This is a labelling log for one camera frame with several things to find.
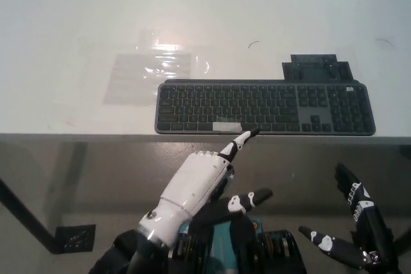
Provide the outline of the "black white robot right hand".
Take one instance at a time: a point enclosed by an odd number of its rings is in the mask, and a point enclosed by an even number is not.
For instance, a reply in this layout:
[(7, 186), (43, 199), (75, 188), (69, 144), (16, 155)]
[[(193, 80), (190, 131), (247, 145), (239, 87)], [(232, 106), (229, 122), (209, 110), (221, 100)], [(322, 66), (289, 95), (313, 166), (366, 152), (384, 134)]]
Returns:
[(341, 163), (335, 167), (335, 179), (354, 219), (353, 241), (350, 243), (305, 226), (300, 226), (299, 232), (324, 255), (345, 266), (368, 273), (400, 273), (392, 232), (364, 184)]

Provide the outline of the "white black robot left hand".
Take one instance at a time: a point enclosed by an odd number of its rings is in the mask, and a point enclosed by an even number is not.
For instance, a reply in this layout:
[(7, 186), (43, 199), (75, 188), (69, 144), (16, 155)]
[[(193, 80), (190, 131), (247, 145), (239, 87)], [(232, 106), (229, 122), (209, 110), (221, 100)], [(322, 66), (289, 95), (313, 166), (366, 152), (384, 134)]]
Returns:
[(143, 216), (137, 231), (160, 248), (171, 248), (180, 227), (194, 219), (214, 225), (244, 214), (272, 196), (272, 190), (258, 189), (222, 198), (234, 178), (232, 162), (244, 145), (259, 133), (243, 132), (224, 149), (191, 153), (163, 190), (159, 203)]

